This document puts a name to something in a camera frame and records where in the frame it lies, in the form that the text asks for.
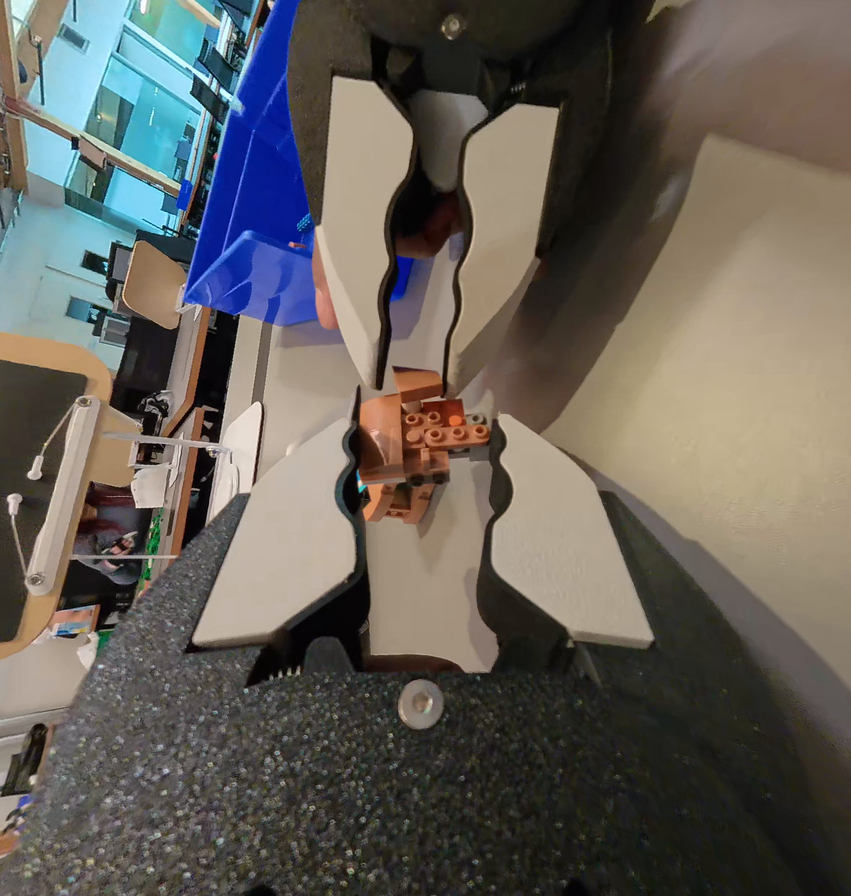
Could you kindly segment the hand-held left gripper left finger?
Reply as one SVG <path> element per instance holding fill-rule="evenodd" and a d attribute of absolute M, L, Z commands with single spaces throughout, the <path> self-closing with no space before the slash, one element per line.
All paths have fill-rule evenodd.
<path fill-rule="evenodd" d="M 344 414 L 252 487 L 192 635 L 198 648 L 264 645 L 277 633 L 359 648 L 368 617 L 357 470 L 361 390 Z"/>

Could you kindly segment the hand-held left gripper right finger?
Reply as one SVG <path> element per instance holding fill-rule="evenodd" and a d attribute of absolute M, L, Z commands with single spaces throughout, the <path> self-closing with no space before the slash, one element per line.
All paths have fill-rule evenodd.
<path fill-rule="evenodd" d="M 482 572 L 576 643 L 650 646 L 654 633 L 599 491 L 513 416 L 492 430 Z"/>

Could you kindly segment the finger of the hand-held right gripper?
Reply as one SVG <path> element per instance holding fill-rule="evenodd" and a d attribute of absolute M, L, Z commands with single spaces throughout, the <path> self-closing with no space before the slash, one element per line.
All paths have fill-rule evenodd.
<path fill-rule="evenodd" d="M 538 267 L 560 111 L 515 104 L 464 140 L 460 185 L 468 218 L 454 275 L 446 387 L 468 386 L 491 361 Z"/>
<path fill-rule="evenodd" d="M 397 254 L 390 223 L 412 176 L 415 135 L 380 85 L 334 76 L 316 245 L 330 297 L 362 382 L 383 387 Z"/>

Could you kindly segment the brown brick assembly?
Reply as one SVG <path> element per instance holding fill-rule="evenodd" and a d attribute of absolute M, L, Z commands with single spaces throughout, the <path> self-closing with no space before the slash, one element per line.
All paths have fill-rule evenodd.
<path fill-rule="evenodd" d="M 445 397 L 438 372 L 395 366 L 393 375 L 397 390 L 360 409 L 357 471 L 364 519 L 417 525 L 436 490 L 450 481 L 451 461 L 480 459 L 492 431 L 483 414 Z"/>

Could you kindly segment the person's right hand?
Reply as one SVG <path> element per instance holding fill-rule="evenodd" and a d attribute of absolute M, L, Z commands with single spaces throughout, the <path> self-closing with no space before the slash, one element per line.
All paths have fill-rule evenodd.
<path fill-rule="evenodd" d="M 395 240 L 397 256 L 427 260 L 438 254 L 455 235 L 464 231 L 464 219 L 457 193 L 438 196 L 434 208 L 412 234 L 401 234 Z"/>

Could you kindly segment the white rounded panel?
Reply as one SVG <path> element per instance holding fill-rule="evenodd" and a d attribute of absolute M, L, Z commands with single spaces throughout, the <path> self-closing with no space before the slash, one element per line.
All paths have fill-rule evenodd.
<path fill-rule="evenodd" d="M 263 404 L 256 400 L 227 427 L 221 440 L 226 451 L 218 478 L 220 504 L 251 492 L 257 478 L 263 421 Z"/>

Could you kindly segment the small blue plastic bin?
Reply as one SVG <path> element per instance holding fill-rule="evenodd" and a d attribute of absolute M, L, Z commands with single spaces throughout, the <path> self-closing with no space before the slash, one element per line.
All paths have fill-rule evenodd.
<path fill-rule="evenodd" d="M 186 306 L 211 308 L 279 327 L 317 322 L 313 231 L 288 242 L 245 230 L 192 284 Z"/>

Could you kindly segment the large blue plastic bin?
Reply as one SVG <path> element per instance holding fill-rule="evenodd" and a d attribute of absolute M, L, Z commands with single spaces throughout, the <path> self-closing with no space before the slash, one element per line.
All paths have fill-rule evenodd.
<path fill-rule="evenodd" d="M 195 259 L 246 231 L 288 240 L 319 227 L 330 64 L 345 2 L 275 2 L 218 148 Z"/>

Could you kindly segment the clear acrylic stand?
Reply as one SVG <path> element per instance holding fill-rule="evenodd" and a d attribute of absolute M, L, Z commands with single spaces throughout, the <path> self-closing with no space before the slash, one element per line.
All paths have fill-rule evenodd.
<path fill-rule="evenodd" d="M 131 468 L 149 467 L 148 463 L 141 463 L 139 460 L 140 447 L 148 447 L 151 449 L 151 456 L 157 457 L 166 471 L 159 507 L 157 550 L 151 551 L 151 539 L 148 539 L 144 552 L 137 555 L 138 559 L 147 564 L 151 579 L 171 566 L 182 552 L 200 455 L 207 454 L 212 458 L 215 473 L 232 462 L 231 448 L 220 442 L 202 439 L 205 414 L 206 410 L 203 408 L 193 409 L 174 431 L 174 436 L 119 433 L 113 429 L 103 431 L 103 438 L 108 442 L 120 441 L 128 444 L 128 465 Z"/>

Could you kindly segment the beige wooden chair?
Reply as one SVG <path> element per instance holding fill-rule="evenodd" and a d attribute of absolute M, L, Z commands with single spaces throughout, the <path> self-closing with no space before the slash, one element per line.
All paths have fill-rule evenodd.
<path fill-rule="evenodd" d="M 122 301 L 139 315 L 164 330 L 179 328 L 187 281 L 184 267 L 145 240 L 138 240 L 128 263 Z"/>

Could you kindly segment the black panel with wooden rim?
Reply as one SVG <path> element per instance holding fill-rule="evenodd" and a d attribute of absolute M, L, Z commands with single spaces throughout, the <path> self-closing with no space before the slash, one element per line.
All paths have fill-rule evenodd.
<path fill-rule="evenodd" d="M 53 429 L 75 399 L 91 395 L 102 403 L 84 473 L 85 491 L 100 457 L 103 417 L 113 389 L 113 376 L 91 350 L 66 342 L 0 332 L 0 660 L 22 651 L 51 621 L 59 607 L 73 545 L 60 567 L 51 592 L 30 597 L 16 556 L 7 516 L 6 498 L 23 497 L 17 528 L 25 557 L 45 519 L 61 462 L 64 432 L 48 448 L 42 478 L 32 482 L 28 470 Z M 83 505 L 77 502 L 70 534 L 73 538 Z"/>

